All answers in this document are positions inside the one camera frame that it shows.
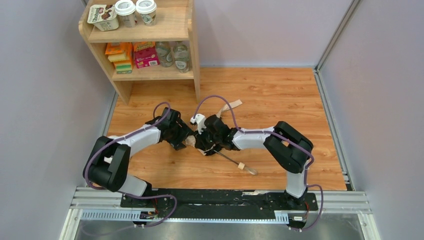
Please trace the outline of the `beige folding umbrella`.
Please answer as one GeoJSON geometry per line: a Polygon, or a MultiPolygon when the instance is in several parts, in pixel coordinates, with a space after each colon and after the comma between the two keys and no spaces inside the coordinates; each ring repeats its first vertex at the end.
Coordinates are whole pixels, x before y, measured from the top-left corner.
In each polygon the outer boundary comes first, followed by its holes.
{"type": "Polygon", "coordinates": [[[230,110],[230,108],[236,108],[243,102],[238,99],[236,101],[225,104],[216,114],[209,117],[205,117],[203,114],[195,113],[191,117],[190,123],[196,125],[197,130],[185,140],[185,143],[189,146],[196,148],[204,156],[212,156],[218,154],[230,162],[237,165],[237,168],[256,176],[258,172],[248,167],[241,161],[235,161],[225,154],[221,153],[223,149],[228,151],[239,151],[240,148],[233,143],[233,137],[235,136],[237,129],[228,127],[222,120],[222,113],[230,110]]]}

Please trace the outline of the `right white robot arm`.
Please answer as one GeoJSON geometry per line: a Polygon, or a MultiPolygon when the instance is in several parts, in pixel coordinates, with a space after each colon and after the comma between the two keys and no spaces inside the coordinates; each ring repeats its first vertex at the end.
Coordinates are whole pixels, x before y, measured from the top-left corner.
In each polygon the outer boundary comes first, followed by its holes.
{"type": "Polygon", "coordinates": [[[196,114],[190,119],[197,126],[195,147],[207,156],[222,149],[241,151],[266,149],[286,170],[287,184],[284,195],[288,202],[300,205],[305,201],[308,186],[305,183],[307,161],[312,158],[312,142],[285,121],[263,129],[230,128],[221,117],[196,114]]]}

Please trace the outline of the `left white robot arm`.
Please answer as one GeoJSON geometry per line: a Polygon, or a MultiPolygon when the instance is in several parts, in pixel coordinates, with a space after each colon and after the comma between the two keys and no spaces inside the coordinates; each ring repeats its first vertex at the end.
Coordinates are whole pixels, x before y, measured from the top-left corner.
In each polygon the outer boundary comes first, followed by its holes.
{"type": "Polygon", "coordinates": [[[130,159],[143,149],[166,141],[178,151],[186,147],[194,131],[181,119],[179,111],[166,107],[162,115],[122,136],[99,137],[83,169],[82,176],[95,189],[142,197],[151,184],[129,173],[130,159]]]}

